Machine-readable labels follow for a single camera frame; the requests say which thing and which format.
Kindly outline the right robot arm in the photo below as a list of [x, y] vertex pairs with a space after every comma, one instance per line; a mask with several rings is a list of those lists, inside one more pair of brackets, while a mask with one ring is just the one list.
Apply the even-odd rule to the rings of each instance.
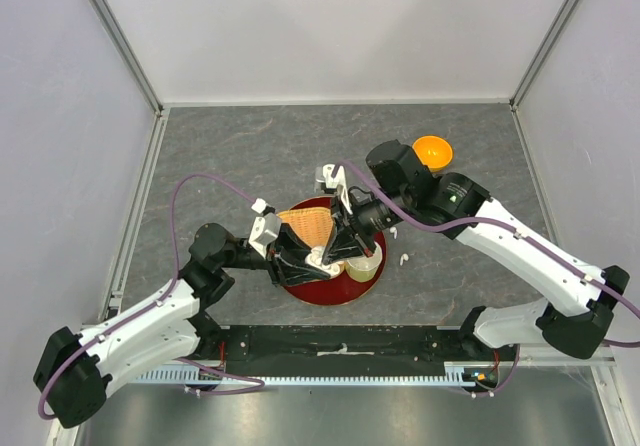
[[334, 221], [323, 263], [332, 264], [374, 251], [374, 237], [400, 222], [442, 234], [473, 248], [533, 287], [537, 301], [479, 306], [467, 315], [458, 347], [467, 358], [492, 349], [545, 343], [586, 360], [606, 344], [629, 274], [618, 266], [599, 268], [563, 251], [512, 215], [485, 188], [459, 173], [434, 174], [414, 149], [397, 140], [376, 146], [366, 157], [367, 200], [359, 202], [347, 184], [357, 168], [348, 161], [316, 170], [316, 185], [333, 195]]

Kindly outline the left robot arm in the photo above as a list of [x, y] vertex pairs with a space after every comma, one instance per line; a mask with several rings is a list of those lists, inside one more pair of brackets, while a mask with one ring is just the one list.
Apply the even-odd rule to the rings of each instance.
[[263, 222], [257, 218], [247, 238], [216, 223], [202, 226], [187, 263], [159, 290], [97, 325], [52, 333], [33, 378], [39, 416], [75, 427], [137, 376], [170, 360], [215, 355], [220, 328], [207, 310], [234, 285], [228, 269], [262, 270], [284, 286], [341, 273], [340, 265], [324, 262], [323, 247], [307, 245], [289, 224]]

